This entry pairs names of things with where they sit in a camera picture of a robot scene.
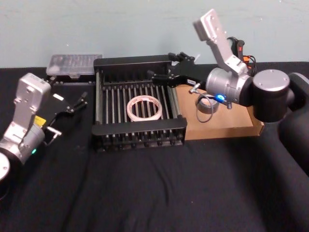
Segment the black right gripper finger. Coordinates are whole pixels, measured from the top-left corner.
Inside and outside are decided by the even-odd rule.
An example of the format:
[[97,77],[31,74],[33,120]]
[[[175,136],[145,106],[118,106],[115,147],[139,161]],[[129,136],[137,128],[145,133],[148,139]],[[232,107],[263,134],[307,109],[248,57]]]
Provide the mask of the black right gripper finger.
[[183,61],[188,61],[190,63],[195,62],[195,57],[189,56],[184,52],[180,52],[178,54],[175,53],[168,53],[168,58],[172,62],[183,62]]
[[177,87],[181,84],[180,80],[176,77],[172,77],[166,74],[156,74],[153,71],[147,71],[147,77],[152,81],[154,85]]

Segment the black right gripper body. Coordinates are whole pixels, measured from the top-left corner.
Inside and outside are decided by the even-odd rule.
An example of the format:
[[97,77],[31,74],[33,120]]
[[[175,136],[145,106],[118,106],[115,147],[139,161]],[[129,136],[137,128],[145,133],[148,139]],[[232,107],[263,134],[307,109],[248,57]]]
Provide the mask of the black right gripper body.
[[177,87],[179,85],[194,86],[200,83],[200,89],[205,89],[209,75],[206,65],[194,64],[190,61],[182,61],[175,66],[169,67],[168,86]]

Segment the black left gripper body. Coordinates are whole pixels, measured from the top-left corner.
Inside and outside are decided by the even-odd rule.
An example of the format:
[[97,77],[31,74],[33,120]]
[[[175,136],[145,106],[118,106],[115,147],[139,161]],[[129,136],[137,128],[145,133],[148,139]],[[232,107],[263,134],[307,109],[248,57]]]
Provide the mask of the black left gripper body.
[[62,132],[53,127],[53,124],[61,118],[72,117],[74,110],[72,106],[58,94],[52,94],[48,100],[39,108],[35,115],[35,124],[41,128],[44,135],[54,133],[61,135]]

